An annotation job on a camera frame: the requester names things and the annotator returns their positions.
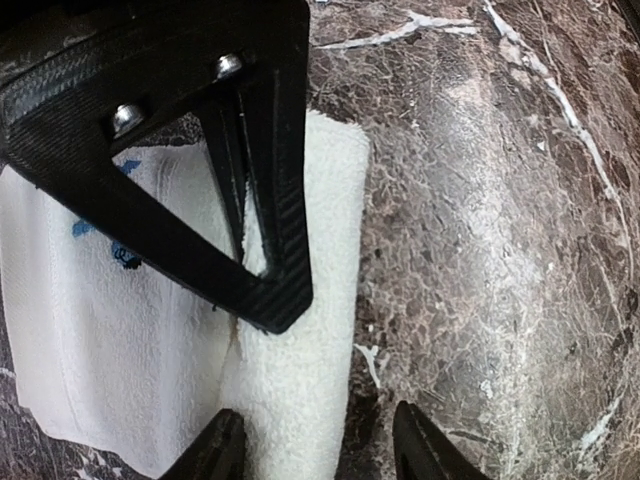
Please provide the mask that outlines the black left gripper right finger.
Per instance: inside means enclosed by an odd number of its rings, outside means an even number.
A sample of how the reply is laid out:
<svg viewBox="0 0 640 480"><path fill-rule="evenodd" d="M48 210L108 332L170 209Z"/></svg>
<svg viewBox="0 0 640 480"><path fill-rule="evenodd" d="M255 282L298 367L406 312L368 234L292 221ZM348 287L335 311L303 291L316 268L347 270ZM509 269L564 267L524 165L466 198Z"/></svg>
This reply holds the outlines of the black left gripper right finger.
<svg viewBox="0 0 640 480"><path fill-rule="evenodd" d="M397 479L489 480L413 403L397 405L392 438Z"/></svg>

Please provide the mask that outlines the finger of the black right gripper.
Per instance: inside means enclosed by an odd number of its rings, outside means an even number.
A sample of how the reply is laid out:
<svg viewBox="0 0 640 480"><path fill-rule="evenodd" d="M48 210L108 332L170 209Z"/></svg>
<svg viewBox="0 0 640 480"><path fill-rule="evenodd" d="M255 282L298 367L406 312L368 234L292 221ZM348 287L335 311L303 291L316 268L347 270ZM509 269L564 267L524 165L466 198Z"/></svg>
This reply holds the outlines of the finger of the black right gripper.
<svg viewBox="0 0 640 480"><path fill-rule="evenodd" d="M269 95L209 90L196 107L209 164L224 201L234 254L245 254L246 204L254 208L265 266L262 275L280 270L280 227L276 206L278 129L275 100Z"/></svg>
<svg viewBox="0 0 640 480"><path fill-rule="evenodd" d="M310 12L303 1L5 1L1 161L154 268L281 334L313 300L304 194ZM234 254L195 109L275 100L280 270L254 208Z"/></svg>

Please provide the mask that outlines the cream white towel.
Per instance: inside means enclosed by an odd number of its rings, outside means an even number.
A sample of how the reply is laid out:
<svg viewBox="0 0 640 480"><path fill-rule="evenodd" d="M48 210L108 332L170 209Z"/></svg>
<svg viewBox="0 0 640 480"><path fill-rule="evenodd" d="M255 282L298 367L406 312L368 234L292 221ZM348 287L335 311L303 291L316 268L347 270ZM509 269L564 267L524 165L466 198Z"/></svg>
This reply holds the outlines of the cream white towel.
<svg viewBox="0 0 640 480"><path fill-rule="evenodd" d="M157 478L222 408L239 412L250 479L331 479L353 350L369 140L306 117L313 302L267 335L154 269L10 169L1 292L19 404L49 436Z"/></svg>

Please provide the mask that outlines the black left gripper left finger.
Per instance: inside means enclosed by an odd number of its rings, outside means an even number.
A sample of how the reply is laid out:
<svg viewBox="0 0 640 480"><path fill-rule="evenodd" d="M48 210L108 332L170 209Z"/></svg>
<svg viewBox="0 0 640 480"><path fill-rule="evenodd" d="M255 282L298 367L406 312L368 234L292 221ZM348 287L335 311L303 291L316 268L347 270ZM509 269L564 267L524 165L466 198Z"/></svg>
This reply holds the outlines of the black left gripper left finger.
<svg viewBox="0 0 640 480"><path fill-rule="evenodd" d="M244 419L222 409L160 480L241 480L245 457Z"/></svg>

